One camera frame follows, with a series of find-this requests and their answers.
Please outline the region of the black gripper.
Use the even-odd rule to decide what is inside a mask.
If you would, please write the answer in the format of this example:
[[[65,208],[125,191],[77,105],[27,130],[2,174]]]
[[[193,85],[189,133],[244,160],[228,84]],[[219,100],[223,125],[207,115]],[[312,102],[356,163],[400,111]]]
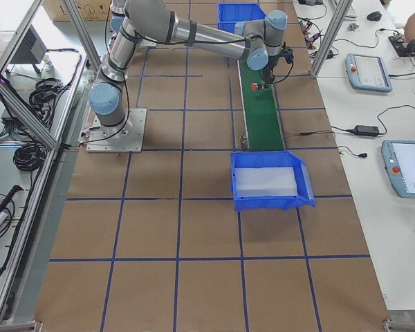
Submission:
[[[264,84],[272,84],[275,81],[275,75],[273,73],[274,68],[278,65],[279,56],[269,56],[268,63],[261,69],[261,78]]]

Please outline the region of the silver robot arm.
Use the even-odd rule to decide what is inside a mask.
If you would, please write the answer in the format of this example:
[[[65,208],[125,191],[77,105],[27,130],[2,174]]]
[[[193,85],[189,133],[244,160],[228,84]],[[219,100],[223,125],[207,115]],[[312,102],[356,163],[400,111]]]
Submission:
[[[134,128],[129,109],[122,106],[122,90],[142,40],[201,48],[245,62],[262,77],[252,89],[265,89],[276,83],[273,70],[280,58],[293,63],[293,51],[284,41],[287,19],[285,12],[273,10],[264,19],[237,22],[234,32],[229,33],[180,18],[163,1],[127,1],[120,31],[89,92],[89,104],[100,121],[103,140],[113,143],[126,138]]]

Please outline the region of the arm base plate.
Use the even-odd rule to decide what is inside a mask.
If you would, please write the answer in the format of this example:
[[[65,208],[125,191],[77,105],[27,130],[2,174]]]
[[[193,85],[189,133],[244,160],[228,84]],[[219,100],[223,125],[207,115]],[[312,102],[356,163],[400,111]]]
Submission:
[[[91,153],[140,153],[144,141],[147,109],[130,108],[125,126],[105,127],[94,116],[93,126],[98,127],[90,132],[86,150]]]

